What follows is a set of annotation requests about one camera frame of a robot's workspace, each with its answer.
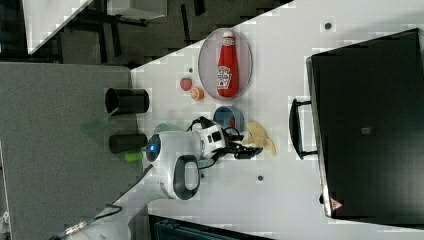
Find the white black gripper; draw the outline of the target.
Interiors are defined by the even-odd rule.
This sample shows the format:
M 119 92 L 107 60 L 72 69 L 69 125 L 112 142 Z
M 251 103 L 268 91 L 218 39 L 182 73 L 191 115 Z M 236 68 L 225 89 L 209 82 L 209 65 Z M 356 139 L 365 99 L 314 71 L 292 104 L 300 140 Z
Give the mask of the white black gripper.
M 198 118 L 201 129 L 197 130 L 201 140 L 201 158 L 202 159 L 218 159 L 228 153 L 228 139 L 231 142 L 244 140 L 242 134 L 229 134 L 226 138 L 221 125 L 209 120 L 203 116 Z M 235 159 L 251 159 L 259 155 L 263 151 L 262 148 L 242 147 L 233 149 L 231 154 Z

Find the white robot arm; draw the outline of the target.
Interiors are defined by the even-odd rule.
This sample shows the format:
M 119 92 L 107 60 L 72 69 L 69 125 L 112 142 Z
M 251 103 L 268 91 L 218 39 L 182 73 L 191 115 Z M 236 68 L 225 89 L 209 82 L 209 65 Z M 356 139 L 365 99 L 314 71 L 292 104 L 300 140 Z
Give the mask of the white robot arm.
M 261 147 L 240 144 L 243 136 L 236 129 L 227 132 L 220 124 L 203 116 L 186 131 L 155 133 L 146 145 L 146 157 L 156 168 L 171 198 L 189 200 L 200 188 L 200 171 L 214 166 L 231 154 L 235 159 L 251 159 Z

